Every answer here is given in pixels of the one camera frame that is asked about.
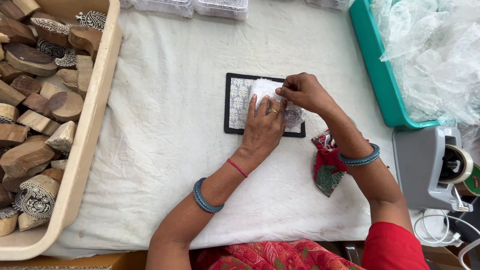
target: woman's right hand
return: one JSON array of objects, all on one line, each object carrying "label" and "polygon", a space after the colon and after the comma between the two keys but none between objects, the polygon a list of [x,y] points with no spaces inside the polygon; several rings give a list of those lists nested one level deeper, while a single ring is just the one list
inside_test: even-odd
[{"label": "woman's right hand", "polygon": [[290,75],[285,79],[283,86],[275,90],[293,104],[306,110],[318,113],[320,116],[336,106],[333,98],[318,82],[317,77],[308,73]]}]

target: red sleeve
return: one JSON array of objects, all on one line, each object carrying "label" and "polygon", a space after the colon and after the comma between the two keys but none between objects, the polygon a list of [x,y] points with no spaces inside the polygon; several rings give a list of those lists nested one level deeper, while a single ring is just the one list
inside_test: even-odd
[{"label": "red sleeve", "polygon": [[370,227],[361,266],[368,270],[429,270],[416,237],[389,222],[375,222]]}]

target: woman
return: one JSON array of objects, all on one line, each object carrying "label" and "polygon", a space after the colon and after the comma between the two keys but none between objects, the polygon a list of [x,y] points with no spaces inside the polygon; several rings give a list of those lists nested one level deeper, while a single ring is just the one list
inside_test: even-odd
[{"label": "woman", "polygon": [[[190,193],[163,219],[151,239],[146,269],[428,269],[420,243],[413,235],[405,198],[387,167],[373,157],[378,149],[362,137],[317,78],[307,73],[288,76],[276,93],[318,113],[335,138],[343,161],[347,165],[356,164],[348,165],[348,171],[367,198],[372,215],[362,267],[307,239],[208,248],[198,256],[189,257],[192,240],[245,177],[278,146],[285,130],[286,100],[280,104],[271,98],[272,109],[268,114],[255,116],[257,97],[253,96],[241,146],[218,171],[197,182],[196,192]],[[258,111],[266,111],[268,101],[268,96],[263,97]]]}]

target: hand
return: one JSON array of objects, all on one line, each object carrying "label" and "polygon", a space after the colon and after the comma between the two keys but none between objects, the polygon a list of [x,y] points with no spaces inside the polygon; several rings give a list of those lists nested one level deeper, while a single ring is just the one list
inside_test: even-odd
[{"label": "hand", "polygon": [[[270,112],[265,115],[264,112],[267,110],[269,99],[270,107],[278,114]],[[248,107],[242,144],[231,157],[232,161],[244,166],[243,170],[247,174],[255,170],[278,146],[287,126],[287,122],[283,121],[285,108],[287,107],[286,100],[280,104],[268,95],[263,97],[258,107],[257,116],[255,116],[256,103],[257,95],[253,95]]]},{"label": "hand", "polygon": [[332,105],[336,105],[333,98],[318,82],[317,77],[305,72],[288,76],[283,86],[277,88],[275,92],[293,104],[318,113],[320,116]]}]

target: black-bordered coaster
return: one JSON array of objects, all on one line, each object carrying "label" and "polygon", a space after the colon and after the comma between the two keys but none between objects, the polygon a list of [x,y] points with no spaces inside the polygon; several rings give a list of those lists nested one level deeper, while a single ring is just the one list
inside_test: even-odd
[{"label": "black-bordered coaster", "polygon": [[[253,81],[257,79],[267,79],[279,83],[285,81],[285,79],[280,78],[227,73],[227,80],[225,82],[225,120],[223,127],[225,133],[243,134],[248,114],[248,98]],[[287,127],[283,136],[304,138],[306,136],[305,122],[293,128]]]}]

